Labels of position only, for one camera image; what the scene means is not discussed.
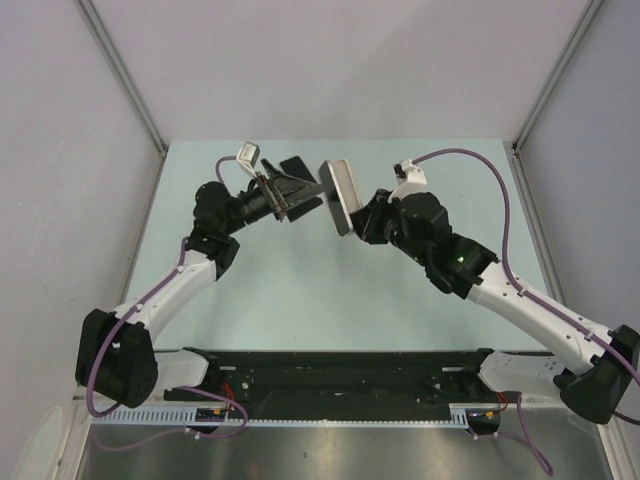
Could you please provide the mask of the beige silicone phone case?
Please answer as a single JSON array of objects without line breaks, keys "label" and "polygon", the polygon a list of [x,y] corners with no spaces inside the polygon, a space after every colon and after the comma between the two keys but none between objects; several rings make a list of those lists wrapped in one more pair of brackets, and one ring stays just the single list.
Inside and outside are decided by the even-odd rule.
[{"label": "beige silicone phone case", "polygon": [[345,159],[324,161],[318,174],[338,235],[350,235],[354,232],[351,215],[363,205],[349,162]]}]

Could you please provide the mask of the phone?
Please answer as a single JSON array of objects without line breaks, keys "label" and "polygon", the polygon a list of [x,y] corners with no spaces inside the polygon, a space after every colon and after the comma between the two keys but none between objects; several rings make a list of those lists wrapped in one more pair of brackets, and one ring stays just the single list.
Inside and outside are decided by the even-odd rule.
[{"label": "phone", "polygon": [[316,183],[316,179],[299,156],[288,158],[279,163],[281,170],[292,177],[310,182]]}]

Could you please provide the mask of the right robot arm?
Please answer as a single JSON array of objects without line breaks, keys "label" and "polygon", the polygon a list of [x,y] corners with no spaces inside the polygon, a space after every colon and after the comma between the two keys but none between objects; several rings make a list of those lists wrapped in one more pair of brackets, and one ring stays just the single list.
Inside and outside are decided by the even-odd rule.
[{"label": "right robot arm", "polygon": [[423,267],[442,293],[498,314],[542,344],[557,364],[546,374],[530,357],[518,362],[493,352],[461,376],[469,399],[484,401],[496,390],[521,391],[557,397],[592,423],[606,424],[614,416],[638,375],[637,331],[593,322],[526,286],[494,252],[455,233],[446,208],[431,193],[399,199],[378,190],[348,215],[361,240],[393,245]]}]

